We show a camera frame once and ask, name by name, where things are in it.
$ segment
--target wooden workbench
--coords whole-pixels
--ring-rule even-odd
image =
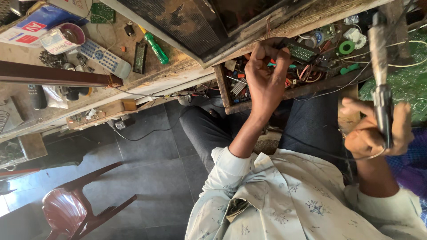
[[[320,0],[307,9],[301,9],[299,14],[280,25],[278,28],[272,29],[270,36],[293,37],[390,1],[391,0]],[[99,24],[99,31],[96,30],[96,24],[88,23],[83,28],[87,37],[103,45],[105,48],[108,48],[114,43],[116,34],[117,42],[110,51],[120,56],[120,47],[125,46],[127,51],[122,55],[122,59],[133,64],[135,42],[141,41],[143,34],[134,24],[133,28],[136,34],[135,36],[128,37],[124,31],[124,26],[128,21],[129,20],[124,16],[117,14],[114,32],[110,24]],[[161,39],[155,37],[155,40],[169,57],[169,63],[166,65],[160,64],[154,53],[149,50],[147,52],[145,74],[140,75],[131,72],[129,77],[123,81],[124,86],[121,87],[122,90],[140,94],[154,94],[158,92],[161,94],[170,94],[215,78],[214,69],[212,67],[202,69],[195,60],[191,59],[186,54],[171,47]],[[221,62],[249,53],[252,51],[253,46],[254,43],[240,50],[236,50],[235,53],[223,59]],[[0,60],[42,66],[42,63],[38,60],[39,53],[42,50],[41,48],[34,49],[0,43]],[[97,64],[88,61],[88,65],[95,68],[95,73],[103,73],[102,68]],[[115,89],[96,88],[89,97],[80,97],[78,101],[68,102],[68,109],[48,107],[36,111],[31,107],[26,85],[0,83],[0,100],[7,99],[9,96],[15,97],[17,108],[23,114],[25,121],[14,130],[0,135],[0,142],[31,132],[46,132],[48,130],[53,132],[55,130],[52,129],[59,129],[66,124],[66,117],[117,99],[139,99],[137,101],[138,104],[151,100],[148,97],[129,95]]]

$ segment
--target roll of tape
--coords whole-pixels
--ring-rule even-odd
[[[353,50],[354,50],[354,42],[352,41],[344,41],[339,46],[339,52],[344,55],[350,54]]]

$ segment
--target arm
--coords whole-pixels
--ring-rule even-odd
[[[342,100],[342,112],[360,111],[366,115],[345,140],[345,146],[353,156],[365,158],[380,153],[384,140],[377,129],[372,106],[366,102],[348,98]],[[406,153],[413,140],[411,112],[408,103],[395,106],[392,126],[393,148],[384,155]],[[400,189],[383,155],[369,160],[356,160],[360,184],[347,186],[346,199],[355,211],[389,237],[396,232],[416,236],[426,228],[419,214],[419,198],[412,192]]]
[[[262,128],[279,105],[290,65],[287,49],[274,49],[272,45],[281,38],[259,42],[245,67],[251,89],[252,111],[239,133],[226,148],[212,150],[213,167],[203,186],[203,193],[194,205],[187,226],[185,239],[213,239],[219,230],[243,176],[251,170],[251,153]],[[271,71],[264,59],[276,59],[276,68]]]

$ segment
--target knee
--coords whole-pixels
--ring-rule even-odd
[[[181,124],[187,123],[192,119],[199,118],[203,115],[203,109],[199,106],[187,106],[181,110],[179,113],[179,121]]]

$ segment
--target tiled floor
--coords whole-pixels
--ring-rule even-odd
[[[121,132],[135,139],[154,129],[168,129],[177,122],[182,108],[177,101],[172,101],[144,110],[135,114],[135,125]],[[0,213],[34,202],[33,208],[46,231],[49,226],[41,213],[41,199],[48,191],[101,167],[124,161],[124,165],[90,183],[83,192],[94,214],[121,204],[134,194],[138,199],[84,239],[184,239],[188,217],[208,173],[179,121],[172,130],[157,131],[136,142],[121,138],[106,124],[78,134],[81,135],[50,144],[49,149],[56,151],[50,157],[84,155],[82,163],[49,168],[13,180],[11,187],[18,190],[0,196]],[[82,154],[80,149],[88,152]]]

